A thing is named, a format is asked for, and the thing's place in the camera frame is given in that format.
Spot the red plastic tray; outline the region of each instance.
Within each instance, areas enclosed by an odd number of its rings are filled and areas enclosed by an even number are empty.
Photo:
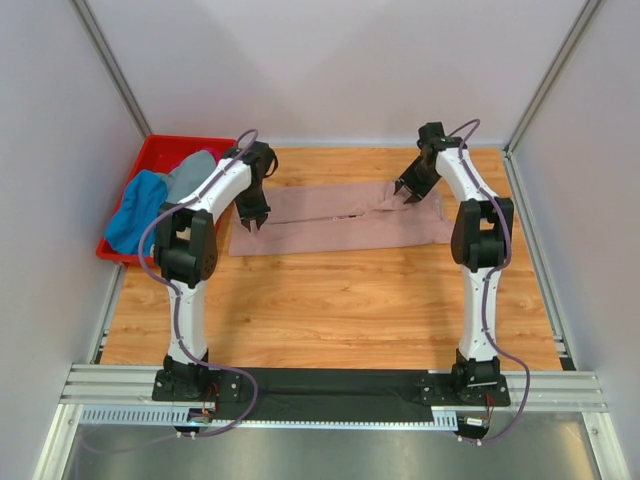
[[[220,152],[231,148],[235,140],[227,138],[200,138],[200,137],[175,137],[170,135],[150,135],[145,140],[136,163],[133,165],[129,178],[125,186],[129,184],[140,170],[150,170],[157,173],[169,173],[173,167],[194,152],[203,148],[212,148]],[[118,199],[118,203],[113,209],[116,213],[122,202],[124,188]],[[102,237],[96,250],[98,257],[105,260],[111,260],[117,264],[125,266],[140,265],[137,255],[121,255],[114,252],[107,241]],[[152,257],[145,257],[147,265],[154,266]]]

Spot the blue cloth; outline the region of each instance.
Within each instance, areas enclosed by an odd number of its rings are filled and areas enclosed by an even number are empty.
[[[167,195],[167,184],[155,173],[141,170],[133,177],[124,190],[120,208],[104,233],[111,248],[123,255],[137,255],[142,233],[158,216],[158,209]],[[154,229],[144,242],[145,255],[150,255],[155,238]]]

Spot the white wall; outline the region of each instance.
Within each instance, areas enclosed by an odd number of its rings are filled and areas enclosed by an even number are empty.
[[[578,365],[640,478],[640,3],[604,2],[516,160]]]
[[[504,144],[583,0],[89,0],[155,133]]]
[[[94,249],[142,138],[68,2],[0,2],[0,477],[31,478],[114,267]]]

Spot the pink towel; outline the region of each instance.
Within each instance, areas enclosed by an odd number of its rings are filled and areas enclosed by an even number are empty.
[[[422,202],[405,205],[407,193],[393,195],[393,182],[350,183],[264,191],[269,219],[252,232],[234,209],[229,255],[367,250],[449,243],[453,222],[435,190]]]

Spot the wooden table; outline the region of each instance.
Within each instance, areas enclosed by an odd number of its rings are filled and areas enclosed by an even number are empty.
[[[396,178],[416,149],[278,149],[265,187]],[[509,195],[500,152],[472,151],[486,182]],[[455,219],[446,182],[437,187]],[[235,366],[448,369],[463,324],[460,268],[448,245],[229,257],[230,211],[218,234],[205,329],[211,361]],[[519,222],[498,293],[498,342],[535,370],[560,370]],[[128,270],[102,363],[160,365],[169,345],[165,287]],[[503,359],[503,369],[518,369]]]

